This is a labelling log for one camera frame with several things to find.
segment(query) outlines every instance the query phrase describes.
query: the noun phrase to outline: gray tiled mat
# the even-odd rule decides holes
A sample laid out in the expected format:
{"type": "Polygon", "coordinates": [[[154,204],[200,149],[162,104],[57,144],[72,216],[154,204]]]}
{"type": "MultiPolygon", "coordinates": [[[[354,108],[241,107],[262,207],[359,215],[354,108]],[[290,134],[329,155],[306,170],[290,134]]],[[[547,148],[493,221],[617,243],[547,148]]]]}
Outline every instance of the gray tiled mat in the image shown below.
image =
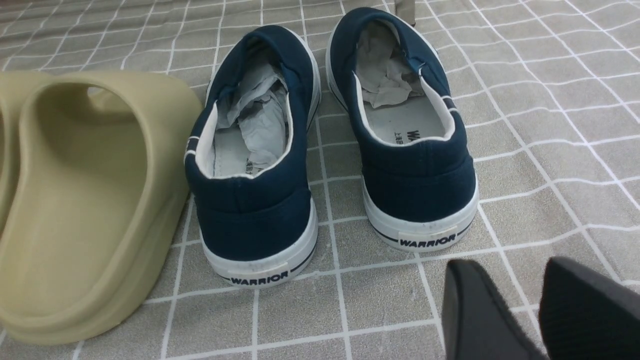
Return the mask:
{"type": "MultiPolygon", "coordinates": [[[[2,70],[158,71],[201,98],[213,67],[261,24],[305,38],[324,74],[329,32],[345,11],[394,9],[391,0],[0,3],[2,70]]],[[[442,359],[452,258],[487,268],[539,346],[549,256],[572,256],[640,292],[639,6],[417,1],[416,28],[438,49],[477,160],[482,213],[461,243],[421,256],[382,244],[362,206],[349,119],[323,79],[307,136],[319,245],[298,279],[257,293],[230,288],[208,265],[188,204],[158,284],[130,319],[60,347],[0,330],[0,359],[442,359]]]]}

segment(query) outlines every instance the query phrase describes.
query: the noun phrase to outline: tissue paper inside shoe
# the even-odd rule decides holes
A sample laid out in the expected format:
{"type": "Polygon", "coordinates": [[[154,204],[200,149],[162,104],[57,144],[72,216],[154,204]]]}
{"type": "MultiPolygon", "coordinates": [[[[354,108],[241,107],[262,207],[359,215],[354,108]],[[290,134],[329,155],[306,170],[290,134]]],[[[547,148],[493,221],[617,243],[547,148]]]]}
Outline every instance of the tissue paper inside shoe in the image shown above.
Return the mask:
{"type": "Polygon", "coordinates": [[[424,94],[418,75],[407,66],[394,34],[377,22],[371,22],[360,35],[356,74],[362,99],[374,109],[424,94]]]}
{"type": "Polygon", "coordinates": [[[266,61],[250,64],[231,101],[218,107],[216,129],[240,128],[248,161],[263,169],[275,163],[287,143],[287,88],[281,73],[266,61]]]}

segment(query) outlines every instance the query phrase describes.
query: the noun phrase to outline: foam slide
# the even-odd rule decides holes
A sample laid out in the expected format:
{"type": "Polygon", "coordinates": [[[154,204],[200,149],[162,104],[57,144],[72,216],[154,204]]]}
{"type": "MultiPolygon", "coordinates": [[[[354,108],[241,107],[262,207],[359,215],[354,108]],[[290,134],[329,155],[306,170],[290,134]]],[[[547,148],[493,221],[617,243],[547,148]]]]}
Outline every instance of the foam slide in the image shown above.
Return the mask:
{"type": "Polygon", "coordinates": [[[13,202],[20,172],[20,110],[34,88],[48,77],[43,72],[0,72],[0,234],[13,202]]]}
{"type": "Polygon", "coordinates": [[[182,159],[201,110],[182,81],[139,72],[56,76],[31,94],[0,240],[10,336],[84,340],[144,301],[188,195],[182,159]]]}

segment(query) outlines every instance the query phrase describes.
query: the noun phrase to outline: canvas sneaker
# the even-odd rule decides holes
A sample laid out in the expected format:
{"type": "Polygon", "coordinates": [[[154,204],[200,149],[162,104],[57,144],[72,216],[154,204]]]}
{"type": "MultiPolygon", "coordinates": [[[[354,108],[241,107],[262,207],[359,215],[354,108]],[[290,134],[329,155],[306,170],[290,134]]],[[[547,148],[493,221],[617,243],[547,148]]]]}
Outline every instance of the canvas sneaker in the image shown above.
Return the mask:
{"type": "Polygon", "coordinates": [[[357,8],[331,34],[326,72],[349,113],[365,209],[382,240],[416,252],[458,242],[476,213],[478,188],[437,52],[395,15],[357,8]]]}
{"type": "Polygon", "coordinates": [[[311,50],[280,26],[245,35],[209,85],[185,168],[204,252],[230,284],[283,283],[314,253],[307,129],[320,97],[311,50]]]}

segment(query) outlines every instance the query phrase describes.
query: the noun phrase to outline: shoe opening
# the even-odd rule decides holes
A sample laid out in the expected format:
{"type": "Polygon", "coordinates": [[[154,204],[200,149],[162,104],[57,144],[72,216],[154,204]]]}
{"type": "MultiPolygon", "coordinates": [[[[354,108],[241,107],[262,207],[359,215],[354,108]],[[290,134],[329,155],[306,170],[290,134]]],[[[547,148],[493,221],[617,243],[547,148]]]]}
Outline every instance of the shoe opening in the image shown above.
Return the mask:
{"type": "Polygon", "coordinates": [[[242,80],[216,101],[198,141],[196,164],[209,179],[253,178],[291,148],[289,92],[278,56],[254,38],[247,58],[242,80]]]}
{"type": "Polygon", "coordinates": [[[358,41],[356,91],[365,128],[377,141],[405,146],[446,141],[455,124],[444,100],[408,64],[397,30],[372,21],[358,41]]]}

